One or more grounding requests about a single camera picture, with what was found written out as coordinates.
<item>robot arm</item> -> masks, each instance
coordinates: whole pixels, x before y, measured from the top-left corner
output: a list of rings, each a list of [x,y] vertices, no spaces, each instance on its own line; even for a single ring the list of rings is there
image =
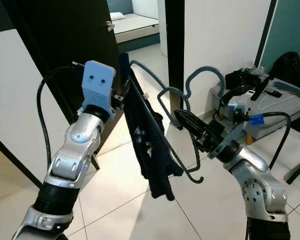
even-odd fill
[[[62,233],[73,219],[73,206],[100,144],[100,134],[115,111],[111,107],[115,70],[96,61],[84,66],[83,112],[65,133],[62,147],[54,155],[34,205],[12,240],[63,239]]]
[[[245,203],[249,239],[289,240],[285,188],[272,176],[259,155],[232,140],[243,126],[237,126],[223,138],[224,127],[214,120],[205,124],[194,114],[181,109],[175,110],[174,114],[180,124],[195,135],[198,149],[207,152],[211,159],[219,159],[238,181]]]
[[[100,144],[100,134],[115,111],[111,107],[115,70],[96,61],[84,66],[83,112],[65,133],[34,205],[30,206],[12,240],[63,240],[73,219],[73,206]],[[225,139],[223,128],[209,125],[192,113],[176,110],[178,121],[195,137],[195,144],[210,158],[217,157],[238,181],[245,202],[250,240],[289,240],[285,189],[271,174],[266,162],[246,146],[233,141],[237,130]]]

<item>wire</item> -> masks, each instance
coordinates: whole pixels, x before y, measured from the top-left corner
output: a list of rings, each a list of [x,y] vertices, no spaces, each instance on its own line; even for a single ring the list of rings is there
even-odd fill
[[[263,115],[263,117],[283,116],[286,119],[286,128],[285,128],[282,140],[281,140],[278,148],[276,149],[275,154],[274,154],[274,156],[273,156],[273,158],[272,158],[272,160],[269,164],[269,168],[271,170],[272,167],[274,166],[277,158],[278,158],[278,155],[279,155],[279,153],[280,153],[280,151],[281,151],[288,135],[289,135],[289,131],[290,131],[290,128],[291,128],[291,119],[290,119],[290,116],[287,113],[282,112],[282,111],[266,112],[266,113],[263,113],[262,115]]]
[[[50,148],[50,141],[49,141],[49,136],[48,136],[48,131],[44,119],[44,115],[42,113],[42,108],[41,108],[41,93],[44,85],[57,73],[63,72],[63,71],[68,71],[74,69],[74,66],[60,66],[55,68],[54,70],[50,71],[41,81],[38,90],[36,92],[36,108],[38,110],[38,115],[43,131],[43,136],[44,136],[44,141],[45,141],[45,150],[46,150],[46,163],[47,163],[47,168],[49,168],[51,164],[51,148]]]
[[[263,107],[263,108],[260,108],[261,103],[262,103],[262,102],[267,98],[267,96],[268,96],[268,93],[266,93],[266,92],[262,92],[262,93],[264,93],[265,96],[264,96],[264,98],[261,99],[261,101],[260,101],[260,102],[258,103],[258,105],[256,106],[256,108],[259,109],[259,110],[264,110],[264,109],[266,109],[266,108],[268,108],[268,107],[271,107],[271,106],[273,106],[273,105],[282,103],[282,102],[284,102],[284,101],[286,101],[286,100],[288,100],[288,99],[290,99],[290,98],[292,98],[292,97],[295,96],[295,95],[289,96],[289,97],[287,97],[287,98],[285,98],[285,99],[283,99],[283,100],[281,100],[281,101],[277,101],[277,102],[272,103],[272,104],[270,104],[270,105],[268,105],[268,106],[265,106],[265,107]]]

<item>white mattress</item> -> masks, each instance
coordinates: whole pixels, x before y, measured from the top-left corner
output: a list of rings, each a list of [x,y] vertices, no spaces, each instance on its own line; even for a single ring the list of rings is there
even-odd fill
[[[114,34],[118,44],[159,33],[158,19],[133,13],[124,16],[125,19],[112,21],[115,25]]]

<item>black door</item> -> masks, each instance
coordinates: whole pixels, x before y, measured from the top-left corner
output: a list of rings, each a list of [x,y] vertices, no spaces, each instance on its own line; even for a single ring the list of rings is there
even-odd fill
[[[106,0],[2,0],[15,28],[42,76],[54,68],[96,60],[116,70],[113,87],[120,92],[118,48],[114,31],[108,31]],[[63,72],[48,83],[69,123],[76,120],[83,102],[82,71]],[[106,125],[101,145],[122,112]]]

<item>white wall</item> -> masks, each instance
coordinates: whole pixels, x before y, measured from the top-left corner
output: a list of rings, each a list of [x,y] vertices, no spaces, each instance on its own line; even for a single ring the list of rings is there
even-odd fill
[[[270,0],[185,1],[184,79],[201,66],[214,66],[226,75],[254,62],[269,5]],[[213,73],[206,72],[192,81],[193,113],[212,108],[209,89],[217,82]]]
[[[168,56],[166,3],[165,0],[157,0],[159,14],[160,48],[163,55]]]
[[[133,13],[141,16],[158,19],[157,0],[132,0]]]
[[[0,141],[43,181],[47,157],[36,107],[41,80],[18,32],[0,32]],[[54,155],[63,144],[69,124],[46,86],[41,103]]]

